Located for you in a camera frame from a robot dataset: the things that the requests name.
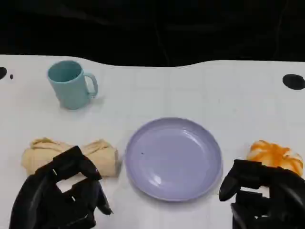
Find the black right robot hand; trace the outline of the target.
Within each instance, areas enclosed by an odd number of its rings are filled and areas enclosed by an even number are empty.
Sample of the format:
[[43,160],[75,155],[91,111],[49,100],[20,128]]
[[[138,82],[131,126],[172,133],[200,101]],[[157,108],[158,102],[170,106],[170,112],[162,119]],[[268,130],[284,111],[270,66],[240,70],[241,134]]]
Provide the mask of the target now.
[[234,229],[305,227],[305,181],[288,169],[236,159],[219,190],[220,201],[231,197]]

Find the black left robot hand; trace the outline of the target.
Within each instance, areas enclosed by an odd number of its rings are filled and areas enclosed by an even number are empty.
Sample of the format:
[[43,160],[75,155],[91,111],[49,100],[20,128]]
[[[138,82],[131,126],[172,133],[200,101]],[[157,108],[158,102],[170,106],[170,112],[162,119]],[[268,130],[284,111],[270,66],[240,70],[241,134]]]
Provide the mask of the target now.
[[102,179],[93,162],[78,146],[53,160],[26,179],[12,207],[11,229],[91,229],[98,208],[112,214]]

